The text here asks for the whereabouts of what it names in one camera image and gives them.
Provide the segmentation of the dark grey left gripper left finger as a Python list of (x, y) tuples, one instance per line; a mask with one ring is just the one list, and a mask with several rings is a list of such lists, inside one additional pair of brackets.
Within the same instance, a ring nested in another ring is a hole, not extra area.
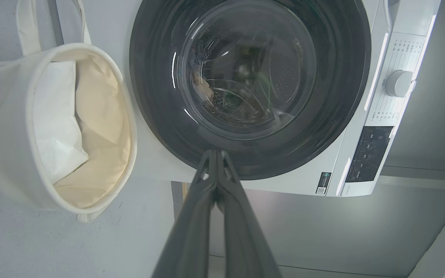
[(216, 198), (217, 151), (203, 155), (153, 278), (206, 278), (209, 267), (209, 228)]

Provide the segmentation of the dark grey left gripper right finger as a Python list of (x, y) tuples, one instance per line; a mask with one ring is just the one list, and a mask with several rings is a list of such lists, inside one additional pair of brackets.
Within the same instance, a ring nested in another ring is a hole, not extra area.
[(224, 215), (227, 278), (281, 278), (261, 226), (225, 151), (216, 152), (217, 205)]

